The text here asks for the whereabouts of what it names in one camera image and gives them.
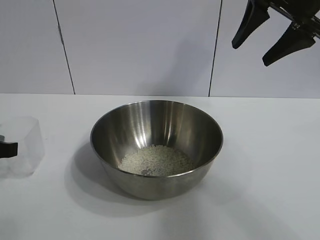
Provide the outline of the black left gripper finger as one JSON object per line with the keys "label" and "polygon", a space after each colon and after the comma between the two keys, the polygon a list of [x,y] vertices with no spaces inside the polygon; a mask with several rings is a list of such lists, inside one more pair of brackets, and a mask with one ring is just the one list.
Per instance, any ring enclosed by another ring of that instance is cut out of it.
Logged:
{"label": "black left gripper finger", "polygon": [[18,155],[17,142],[0,142],[0,158],[13,158]]}

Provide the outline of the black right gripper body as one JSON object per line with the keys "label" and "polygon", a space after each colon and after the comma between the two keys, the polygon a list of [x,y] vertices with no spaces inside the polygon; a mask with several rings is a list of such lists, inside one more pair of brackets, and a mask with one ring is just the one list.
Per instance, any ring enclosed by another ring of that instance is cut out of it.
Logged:
{"label": "black right gripper body", "polygon": [[252,5],[257,5],[263,11],[272,8],[287,19],[293,26],[306,27],[312,37],[320,38],[320,19],[316,14],[320,11],[319,0],[249,0]]}

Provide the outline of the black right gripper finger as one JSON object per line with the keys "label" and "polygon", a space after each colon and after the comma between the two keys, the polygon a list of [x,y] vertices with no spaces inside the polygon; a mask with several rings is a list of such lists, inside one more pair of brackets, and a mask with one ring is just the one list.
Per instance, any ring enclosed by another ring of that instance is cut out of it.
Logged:
{"label": "black right gripper finger", "polygon": [[240,26],[231,41],[232,47],[238,49],[244,41],[260,25],[270,18],[268,8],[269,0],[248,0]]}
{"label": "black right gripper finger", "polygon": [[262,57],[267,67],[294,52],[307,49],[315,44],[315,34],[306,26],[292,22],[279,40]]}

